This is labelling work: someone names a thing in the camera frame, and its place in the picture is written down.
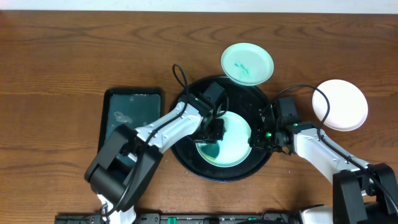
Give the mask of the green yellow sponge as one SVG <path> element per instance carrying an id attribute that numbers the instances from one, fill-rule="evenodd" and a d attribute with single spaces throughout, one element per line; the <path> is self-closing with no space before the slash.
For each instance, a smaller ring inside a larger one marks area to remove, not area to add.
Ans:
<path id="1" fill-rule="evenodd" d="M 199 143 L 197 146 L 200 154 L 207 159 L 216 159 L 220 154 L 220 146 L 217 143 Z"/>

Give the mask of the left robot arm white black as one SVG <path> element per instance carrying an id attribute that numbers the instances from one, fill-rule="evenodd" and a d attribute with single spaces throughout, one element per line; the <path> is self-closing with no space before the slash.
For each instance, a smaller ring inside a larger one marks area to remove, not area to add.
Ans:
<path id="1" fill-rule="evenodd" d="M 101 200 L 104 223 L 132 223 L 134 206 L 146 190 L 164 152 L 188 137 L 194 143 L 223 138 L 218 114 L 224 93 L 182 96 L 176 107 L 151 124 L 136 129 L 120 125 L 104 142 L 85 172 L 85 180 Z"/>

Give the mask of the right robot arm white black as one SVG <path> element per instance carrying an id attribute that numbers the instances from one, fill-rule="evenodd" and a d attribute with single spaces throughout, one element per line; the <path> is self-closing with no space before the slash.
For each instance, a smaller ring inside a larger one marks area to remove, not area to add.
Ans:
<path id="1" fill-rule="evenodd" d="M 274 107 L 260 110 L 250 144 L 269 152 L 286 147 L 332 184 L 333 205 L 301 209 L 293 223 L 397 223 L 397 181 L 392 168 L 350 154 L 313 122 L 302 122 L 297 113 Z"/>

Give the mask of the white plate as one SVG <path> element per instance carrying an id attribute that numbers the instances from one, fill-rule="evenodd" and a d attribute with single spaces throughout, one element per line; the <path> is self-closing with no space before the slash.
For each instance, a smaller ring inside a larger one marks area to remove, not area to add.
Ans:
<path id="1" fill-rule="evenodd" d="M 368 117 L 368 102 L 363 92 L 345 80 L 321 83 L 312 96 L 318 119 L 327 116 L 324 125 L 337 131 L 353 131 Z"/>

